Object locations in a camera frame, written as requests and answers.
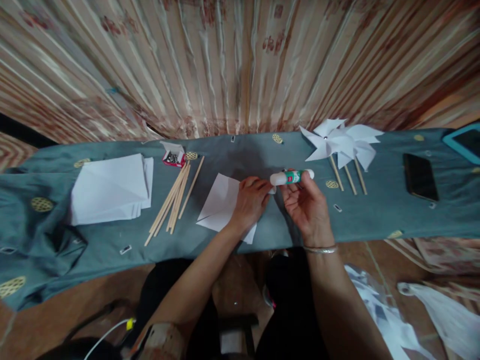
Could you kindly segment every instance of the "small box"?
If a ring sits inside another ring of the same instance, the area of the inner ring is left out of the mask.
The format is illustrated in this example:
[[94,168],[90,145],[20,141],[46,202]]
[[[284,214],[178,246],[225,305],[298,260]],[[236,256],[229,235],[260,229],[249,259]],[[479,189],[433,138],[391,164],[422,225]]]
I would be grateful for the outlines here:
[[[160,143],[162,143],[165,147],[165,155],[163,155],[161,161],[168,166],[183,168],[186,162],[186,156],[183,146],[165,141],[160,141]],[[167,161],[169,154],[176,156],[176,163]]]

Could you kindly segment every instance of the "bangle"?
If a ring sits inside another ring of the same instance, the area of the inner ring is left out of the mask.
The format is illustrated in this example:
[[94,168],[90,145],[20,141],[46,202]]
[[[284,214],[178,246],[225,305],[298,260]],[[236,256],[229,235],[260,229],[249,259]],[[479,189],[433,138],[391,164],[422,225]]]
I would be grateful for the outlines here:
[[330,247],[303,247],[306,252],[314,253],[314,254],[333,254],[337,252],[337,245],[333,245]]

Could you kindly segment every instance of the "smartphone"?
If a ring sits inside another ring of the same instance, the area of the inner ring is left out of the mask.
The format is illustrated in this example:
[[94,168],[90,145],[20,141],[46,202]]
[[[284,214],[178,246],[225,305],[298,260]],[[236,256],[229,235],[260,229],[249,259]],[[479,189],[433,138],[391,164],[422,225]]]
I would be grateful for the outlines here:
[[439,201],[430,161],[416,155],[403,154],[403,165],[408,192],[422,199]]

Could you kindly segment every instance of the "hand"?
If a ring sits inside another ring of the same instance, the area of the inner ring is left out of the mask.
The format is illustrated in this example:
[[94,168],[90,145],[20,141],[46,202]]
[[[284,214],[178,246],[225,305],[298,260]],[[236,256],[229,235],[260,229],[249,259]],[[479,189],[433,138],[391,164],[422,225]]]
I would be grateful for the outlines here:
[[304,245],[314,248],[335,245],[325,195],[308,171],[301,174],[300,185],[303,189],[297,184],[281,185],[279,188],[285,209],[300,229]]
[[263,214],[270,199],[271,188],[270,181],[261,180],[256,176],[249,176],[243,180],[239,185],[235,210],[229,224],[234,225],[242,233],[250,230]]

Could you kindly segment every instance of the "gray-green fabric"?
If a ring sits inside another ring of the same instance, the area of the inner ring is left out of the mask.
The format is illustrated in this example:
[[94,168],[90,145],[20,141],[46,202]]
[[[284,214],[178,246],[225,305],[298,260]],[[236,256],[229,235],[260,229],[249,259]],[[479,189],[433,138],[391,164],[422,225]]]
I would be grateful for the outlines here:
[[[356,196],[344,169],[339,173],[345,191],[326,186],[326,181],[336,180],[332,166],[328,159],[305,162],[314,148],[300,132],[281,133],[283,144],[274,142],[271,133],[237,135],[234,141],[229,135],[172,140],[187,152],[205,155],[205,160],[174,234],[166,233],[164,225],[147,247],[144,243],[149,229],[180,171],[162,163],[165,151],[159,141],[80,143],[41,149],[21,167],[0,175],[0,248],[18,249],[12,255],[0,253],[0,284],[26,276],[25,286],[4,301],[22,310],[92,278],[171,258],[196,257],[216,234],[195,223],[218,173],[237,180],[251,175],[268,179],[283,168],[313,169],[314,180],[327,198],[338,242],[384,239],[395,231],[403,232],[402,238],[480,237],[480,174],[473,171],[472,163],[441,142],[444,132],[394,131],[379,137],[381,143],[372,144],[376,158],[363,173],[368,195],[362,192],[354,164],[349,164]],[[422,135],[424,141],[416,141],[415,135]],[[61,225],[80,171],[74,167],[77,161],[136,153],[154,157],[151,208],[142,210],[141,216],[133,220],[76,228]],[[431,161],[440,197],[434,209],[429,201],[407,193],[403,153]],[[187,186],[195,176],[200,157],[192,161]],[[32,212],[32,197],[51,199],[54,210]],[[335,204],[341,212],[335,210]],[[63,230],[61,241],[60,237],[52,237],[55,230]],[[253,244],[241,243],[237,251],[250,253],[299,244],[299,232],[286,215],[278,192],[258,222]],[[132,250],[120,255],[119,251],[128,245]]]

